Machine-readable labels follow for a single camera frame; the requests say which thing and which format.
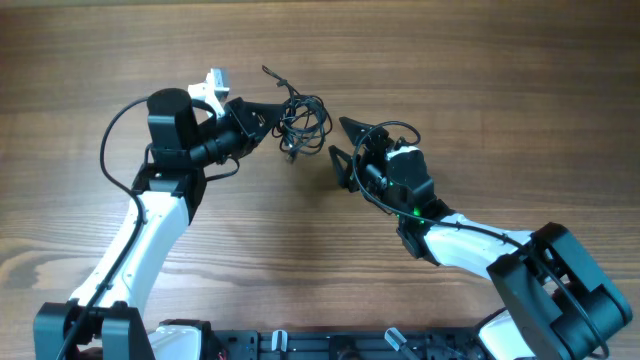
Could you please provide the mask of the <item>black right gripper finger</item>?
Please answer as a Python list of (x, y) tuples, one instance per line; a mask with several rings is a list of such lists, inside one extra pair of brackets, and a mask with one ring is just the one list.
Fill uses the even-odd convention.
[(349, 117), (340, 117), (339, 122), (353, 145), (356, 145), (372, 128), (370, 124), (359, 122)]
[(358, 185), (353, 179), (353, 155), (346, 153), (335, 145), (329, 147), (329, 155), (337, 176), (338, 185), (348, 191), (357, 191)]

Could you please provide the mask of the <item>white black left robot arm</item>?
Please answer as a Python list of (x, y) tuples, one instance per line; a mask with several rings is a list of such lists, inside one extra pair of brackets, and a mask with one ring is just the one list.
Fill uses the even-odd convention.
[(143, 98), (151, 142), (131, 186), (128, 215), (93, 273), (64, 303), (35, 316), (39, 359), (224, 359), (228, 352), (207, 321), (174, 319), (147, 332), (142, 315), (174, 243), (191, 225), (212, 177), (205, 167), (250, 154), (284, 115), (281, 104), (228, 102), (222, 115), (198, 122), (212, 106), (179, 88)]

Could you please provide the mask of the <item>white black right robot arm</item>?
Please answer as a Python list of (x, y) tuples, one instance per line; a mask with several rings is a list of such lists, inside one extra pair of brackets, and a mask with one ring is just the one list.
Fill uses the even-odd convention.
[(416, 259), (492, 282), (504, 307), (477, 331), (495, 359), (606, 359), (609, 339), (633, 319), (628, 301), (565, 226), (506, 230), (474, 222), (435, 193), (417, 142), (393, 139), (388, 123), (343, 117), (354, 146), (330, 147), (342, 188), (398, 220)]

